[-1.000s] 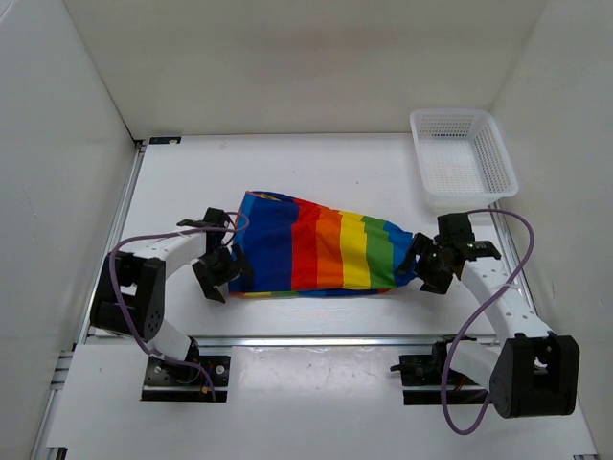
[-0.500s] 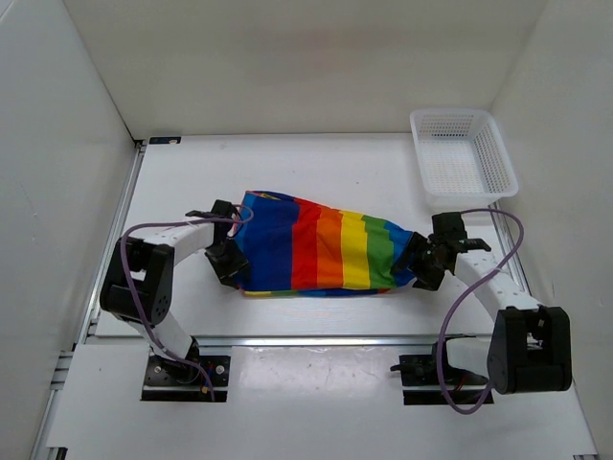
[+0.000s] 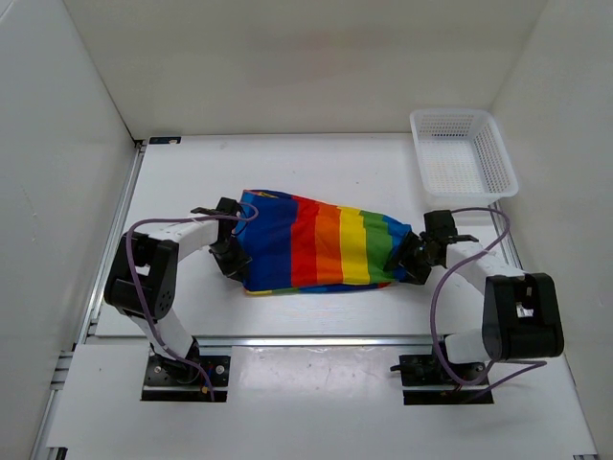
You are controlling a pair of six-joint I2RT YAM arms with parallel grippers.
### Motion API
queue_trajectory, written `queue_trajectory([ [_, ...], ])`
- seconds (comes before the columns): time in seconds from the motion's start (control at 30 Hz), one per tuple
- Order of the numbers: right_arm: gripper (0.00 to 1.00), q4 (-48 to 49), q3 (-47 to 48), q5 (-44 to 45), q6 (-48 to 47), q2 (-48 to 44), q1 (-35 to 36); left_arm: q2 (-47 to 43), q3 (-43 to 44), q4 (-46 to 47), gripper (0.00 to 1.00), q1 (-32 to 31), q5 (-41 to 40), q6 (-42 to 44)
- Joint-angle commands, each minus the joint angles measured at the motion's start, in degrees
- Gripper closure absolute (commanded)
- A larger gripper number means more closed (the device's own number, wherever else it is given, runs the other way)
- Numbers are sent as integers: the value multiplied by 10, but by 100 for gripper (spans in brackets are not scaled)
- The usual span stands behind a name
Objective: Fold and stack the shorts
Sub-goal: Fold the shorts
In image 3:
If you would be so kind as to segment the rainbow striped shorts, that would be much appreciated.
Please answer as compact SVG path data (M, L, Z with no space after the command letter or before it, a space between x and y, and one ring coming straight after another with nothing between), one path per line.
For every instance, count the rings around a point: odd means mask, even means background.
M271 190L245 190L252 220L238 241L251 258L242 284L254 295L384 288L405 277L384 266L412 231L389 216Z

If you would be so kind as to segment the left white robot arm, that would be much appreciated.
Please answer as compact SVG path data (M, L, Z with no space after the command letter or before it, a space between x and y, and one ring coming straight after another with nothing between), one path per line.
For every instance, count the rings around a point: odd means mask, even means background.
M197 340L172 310L178 265L206 249L227 278L243 281L251 258L238 235L259 214L246 202L223 197L215 209L195 208L184 218L147 218L122 235L103 300L145 333L153 354L180 383L205 371Z

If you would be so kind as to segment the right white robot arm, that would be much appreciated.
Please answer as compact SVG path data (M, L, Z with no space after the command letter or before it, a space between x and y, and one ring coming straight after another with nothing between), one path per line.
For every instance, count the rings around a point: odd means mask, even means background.
M545 273L529 273L507 264L471 235L462 235L454 216L462 211L438 210L424 215L424 231L403 237L385 268L401 268L404 281L421 286L432 269L446 272L433 292L430 332L433 377L444 383L457 379L465 365L478 361L511 362L558 357L564 349L556 286ZM483 295L482 325L438 339L437 305L444 283L457 274Z

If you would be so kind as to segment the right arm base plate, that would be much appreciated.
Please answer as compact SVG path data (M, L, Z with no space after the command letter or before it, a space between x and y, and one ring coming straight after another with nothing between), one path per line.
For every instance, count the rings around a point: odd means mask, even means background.
M494 404L489 381L475 388L461 386L451 378L434 352L430 355L400 355L390 371L400 376L404 405Z

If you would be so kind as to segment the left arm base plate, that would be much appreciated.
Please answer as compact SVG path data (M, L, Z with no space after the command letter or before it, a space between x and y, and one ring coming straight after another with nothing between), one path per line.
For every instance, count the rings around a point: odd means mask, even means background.
M143 378L143 402L226 403L228 398L231 357L201 355L200 367L206 372L213 389L192 366L175 363L150 351Z

